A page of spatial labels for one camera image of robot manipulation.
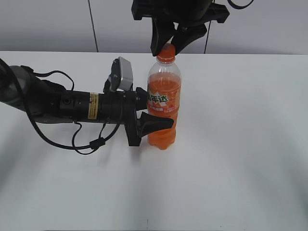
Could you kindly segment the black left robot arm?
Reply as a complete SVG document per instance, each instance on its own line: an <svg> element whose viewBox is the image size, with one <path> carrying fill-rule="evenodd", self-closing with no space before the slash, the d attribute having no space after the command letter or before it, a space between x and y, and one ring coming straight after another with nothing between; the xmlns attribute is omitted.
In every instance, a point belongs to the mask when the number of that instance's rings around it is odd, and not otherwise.
<svg viewBox="0 0 308 231"><path fill-rule="evenodd" d="M139 146L144 136L174 125L171 118L143 112L147 92L133 87L131 63L122 57L114 59L102 93L68 90L48 81L48 76L28 66L0 64L1 102L24 111L40 136L40 123L123 125L129 146Z"/></svg>

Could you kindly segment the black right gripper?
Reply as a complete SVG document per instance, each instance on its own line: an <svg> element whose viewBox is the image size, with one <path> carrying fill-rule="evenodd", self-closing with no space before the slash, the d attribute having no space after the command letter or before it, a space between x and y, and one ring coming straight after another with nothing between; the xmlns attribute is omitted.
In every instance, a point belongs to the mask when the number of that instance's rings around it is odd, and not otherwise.
<svg viewBox="0 0 308 231"><path fill-rule="evenodd" d="M152 19L153 56L157 56L172 37L171 44L178 55L206 34L207 22L224 23L230 15L225 5L211 0L134 0L131 12L134 20Z"/></svg>

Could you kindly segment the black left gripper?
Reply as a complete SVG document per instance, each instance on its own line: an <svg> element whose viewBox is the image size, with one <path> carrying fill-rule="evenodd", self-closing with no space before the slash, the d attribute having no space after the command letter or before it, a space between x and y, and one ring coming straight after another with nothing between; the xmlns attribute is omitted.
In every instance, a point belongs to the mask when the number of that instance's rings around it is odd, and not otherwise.
<svg viewBox="0 0 308 231"><path fill-rule="evenodd" d="M99 121L104 126L115 124L112 132L104 137L110 140L124 125L129 146L139 146L141 138L153 132L173 127L172 118L158 117L142 112L137 119L137 111L147 108L148 92L141 87L135 91L116 91L101 94L99 97Z"/></svg>

